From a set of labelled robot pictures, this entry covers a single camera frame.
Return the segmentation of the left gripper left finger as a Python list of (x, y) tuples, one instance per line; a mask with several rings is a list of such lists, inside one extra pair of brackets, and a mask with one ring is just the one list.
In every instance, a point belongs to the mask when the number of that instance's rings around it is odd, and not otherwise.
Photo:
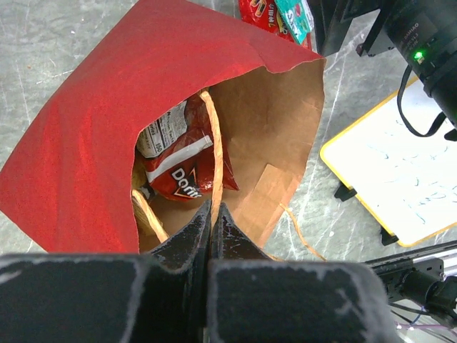
[(143, 254), (1, 257), (3, 342), (201, 342), (211, 206)]

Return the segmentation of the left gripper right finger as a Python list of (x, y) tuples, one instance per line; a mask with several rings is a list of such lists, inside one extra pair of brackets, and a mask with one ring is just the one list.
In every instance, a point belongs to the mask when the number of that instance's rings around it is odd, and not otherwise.
[(211, 342), (395, 342), (381, 280), (365, 264), (277, 262), (235, 224), (213, 228), (206, 325)]

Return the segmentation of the teal Fox's candy bag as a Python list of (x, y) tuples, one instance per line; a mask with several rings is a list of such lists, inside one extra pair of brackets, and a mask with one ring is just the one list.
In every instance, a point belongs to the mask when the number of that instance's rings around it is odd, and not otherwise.
[(274, 2), (293, 40), (302, 45), (314, 28), (313, 14), (307, 0), (275, 0)]

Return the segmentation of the red noodle snack bag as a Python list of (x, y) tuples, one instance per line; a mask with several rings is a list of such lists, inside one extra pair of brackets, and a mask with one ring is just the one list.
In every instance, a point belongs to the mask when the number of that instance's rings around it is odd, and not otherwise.
[[(297, 44), (288, 32), (274, 1), (239, 0), (238, 7), (242, 21)], [(311, 33), (300, 46), (312, 50)]]

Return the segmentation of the red Doritos bag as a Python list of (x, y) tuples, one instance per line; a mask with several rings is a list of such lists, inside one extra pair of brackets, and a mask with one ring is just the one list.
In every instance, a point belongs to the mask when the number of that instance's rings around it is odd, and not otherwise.
[(214, 136), (199, 95), (150, 123), (139, 134), (136, 150), (149, 186), (166, 199), (187, 202), (213, 191)]

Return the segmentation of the red paper bag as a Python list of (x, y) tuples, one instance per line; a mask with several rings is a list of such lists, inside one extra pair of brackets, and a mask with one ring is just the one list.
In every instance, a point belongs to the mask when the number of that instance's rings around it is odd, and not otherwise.
[(208, 89), (238, 191), (223, 201), (262, 247), (306, 168), (326, 60), (190, 1), (139, 1), (37, 114), (1, 170), (1, 210), (47, 252), (137, 253), (134, 147)]

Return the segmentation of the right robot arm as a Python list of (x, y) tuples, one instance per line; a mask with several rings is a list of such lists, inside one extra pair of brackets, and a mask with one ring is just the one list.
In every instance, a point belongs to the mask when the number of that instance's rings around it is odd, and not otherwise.
[(396, 93), (328, 140), (320, 156), (391, 242), (410, 247), (456, 225), (456, 3), (313, 1), (318, 52), (335, 54), (351, 22), (376, 11), (360, 56), (396, 49)]

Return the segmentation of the aluminium rail frame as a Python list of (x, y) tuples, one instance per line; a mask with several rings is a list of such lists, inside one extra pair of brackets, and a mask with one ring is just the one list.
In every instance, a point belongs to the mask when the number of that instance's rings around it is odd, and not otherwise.
[(456, 255), (456, 240), (365, 262), (387, 285), (397, 285), (407, 272), (417, 270), (444, 280), (445, 260)]

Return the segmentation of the small whiteboard yellow frame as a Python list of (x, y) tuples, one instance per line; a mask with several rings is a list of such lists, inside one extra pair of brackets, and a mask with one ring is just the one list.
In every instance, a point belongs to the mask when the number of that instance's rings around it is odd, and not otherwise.
[(429, 138), (414, 136), (392, 93), (324, 144), (320, 157), (403, 247), (456, 226), (456, 143), (445, 121)]

